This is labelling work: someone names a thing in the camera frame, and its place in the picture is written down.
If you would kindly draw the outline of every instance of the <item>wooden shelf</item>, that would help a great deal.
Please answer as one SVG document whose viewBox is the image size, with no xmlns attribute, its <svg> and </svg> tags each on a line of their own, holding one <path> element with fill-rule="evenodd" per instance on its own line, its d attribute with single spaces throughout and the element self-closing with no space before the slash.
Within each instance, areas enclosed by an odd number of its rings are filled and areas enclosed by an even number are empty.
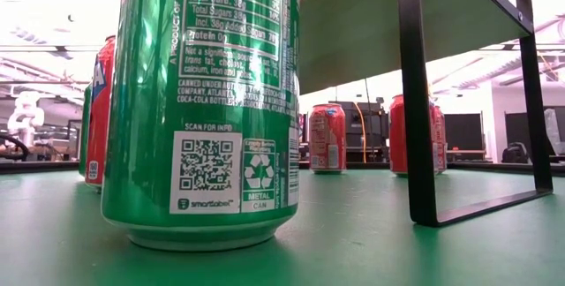
<svg viewBox="0 0 565 286">
<path fill-rule="evenodd" d="M 533 31 L 508 0 L 422 0 L 422 16 L 427 61 Z M 398 0 L 301 0 L 300 93 L 400 69 L 399 34 Z"/>
</svg>

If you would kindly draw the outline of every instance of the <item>aluminum can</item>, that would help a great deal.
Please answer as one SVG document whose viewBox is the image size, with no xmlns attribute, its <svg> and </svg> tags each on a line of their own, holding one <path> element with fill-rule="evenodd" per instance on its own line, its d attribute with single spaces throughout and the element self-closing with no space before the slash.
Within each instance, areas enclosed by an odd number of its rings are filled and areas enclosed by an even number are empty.
<svg viewBox="0 0 565 286">
<path fill-rule="evenodd" d="M 445 134 L 445 116 L 439 106 L 433 107 L 434 138 L 437 143 L 438 173 L 448 168 L 448 142 Z"/>
<path fill-rule="evenodd" d="M 85 89 L 85 102 L 82 106 L 82 122 L 80 125 L 80 150 L 79 150 L 79 174 L 85 175 L 87 170 L 87 148 L 88 148 L 88 125 L 90 122 L 90 96 L 92 84 Z"/>
<path fill-rule="evenodd" d="M 433 169 L 437 173 L 438 168 L 438 144 L 435 138 L 434 105 L 430 101 L 430 129 L 432 132 Z M 393 98 L 388 114 L 389 120 L 389 154 L 390 170 L 398 176 L 408 175 L 408 158 L 406 155 L 406 123 L 404 121 L 404 98 L 397 95 Z"/>
<path fill-rule="evenodd" d="M 104 47 L 96 55 L 90 121 L 88 127 L 87 175 L 85 181 L 96 188 L 102 187 L 108 142 L 109 98 L 114 71 L 115 36 L 106 38 Z"/>
<path fill-rule="evenodd" d="M 345 170 L 345 113 L 339 104 L 313 108 L 309 119 L 310 169 L 314 173 Z"/>
<path fill-rule="evenodd" d="M 102 214 L 217 251 L 298 208 L 299 0 L 122 0 Z"/>
</svg>

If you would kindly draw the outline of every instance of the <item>red soda can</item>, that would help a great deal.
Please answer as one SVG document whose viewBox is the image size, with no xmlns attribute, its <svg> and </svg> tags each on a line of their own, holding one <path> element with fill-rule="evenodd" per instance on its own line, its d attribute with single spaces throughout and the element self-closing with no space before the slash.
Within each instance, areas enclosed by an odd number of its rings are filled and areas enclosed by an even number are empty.
<svg viewBox="0 0 565 286">
<path fill-rule="evenodd" d="M 434 106 L 430 101 L 430 129 L 432 131 L 433 169 L 438 169 L 438 144 L 435 140 Z M 398 176 L 408 175 L 408 158 L 406 155 L 406 123 L 404 121 L 404 98 L 397 95 L 393 98 L 388 113 L 390 170 Z"/>
<path fill-rule="evenodd" d="M 443 173 L 448 168 L 448 144 L 445 137 L 445 117 L 437 105 L 433 107 L 433 122 L 438 151 L 438 173 Z"/>
<path fill-rule="evenodd" d="M 96 55 L 92 97 L 90 98 L 90 124 L 88 129 L 87 176 L 85 181 L 102 187 L 108 141 L 109 97 L 114 71 L 115 35 L 106 38 L 104 47 Z"/>
<path fill-rule="evenodd" d="M 341 105 L 314 106 L 308 136 L 310 169 L 314 173 L 345 170 L 345 113 Z"/>
</svg>

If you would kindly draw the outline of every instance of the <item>barcode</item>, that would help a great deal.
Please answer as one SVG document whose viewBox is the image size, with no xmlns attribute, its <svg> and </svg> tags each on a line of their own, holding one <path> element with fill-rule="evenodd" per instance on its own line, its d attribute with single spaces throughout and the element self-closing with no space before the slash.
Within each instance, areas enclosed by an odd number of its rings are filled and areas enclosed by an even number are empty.
<svg viewBox="0 0 565 286">
<path fill-rule="evenodd" d="M 88 179 L 96 179 L 98 177 L 98 162 L 91 161 L 88 164 Z"/>
<path fill-rule="evenodd" d="M 440 162 L 439 162 L 439 155 L 438 155 L 438 143 L 434 142 L 432 144 L 432 149 L 433 149 L 433 170 L 437 171 L 439 170 L 440 167 Z"/>
<path fill-rule="evenodd" d="M 298 128 L 291 127 L 289 129 L 289 206 L 293 206 L 298 203 L 298 172 L 300 160 L 298 148 Z"/>
<path fill-rule="evenodd" d="M 339 151 L 337 145 L 328 145 L 328 167 L 339 168 Z"/>
</svg>

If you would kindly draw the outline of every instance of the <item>desk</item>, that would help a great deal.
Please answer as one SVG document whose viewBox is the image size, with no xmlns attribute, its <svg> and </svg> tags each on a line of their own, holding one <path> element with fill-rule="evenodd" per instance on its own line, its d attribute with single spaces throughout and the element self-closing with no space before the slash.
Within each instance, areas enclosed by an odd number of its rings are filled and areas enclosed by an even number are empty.
<svg viewBox="0 0 565 286">
<path fill-rule="evenodd" d="M 473 159 L 473 160 L 484 161 L 486 150 L 448 150 L 447 154 L 448 154 L 448 162 L 454 161 L 454 159 L 450 159 L 450 158 L 453 158 L 454 155 L 460 155 L 460 154 L 470 155 L 472 157 L 478 157 L 478 159 Z"/>
<path fill-rule="evenodd" d="M 300 171 L 298 213 L 262 245 L 215 253 L 140 248 L 105 222 L 76 171 L 0 176 L 0 284 L 558 285 L 565 178 L 555 195 L 442 229 L 407 216 L 407 180 L 388 170 Z M 438 208 L 531 189 L 531 176 L 448 170 Z"/>
</svg>

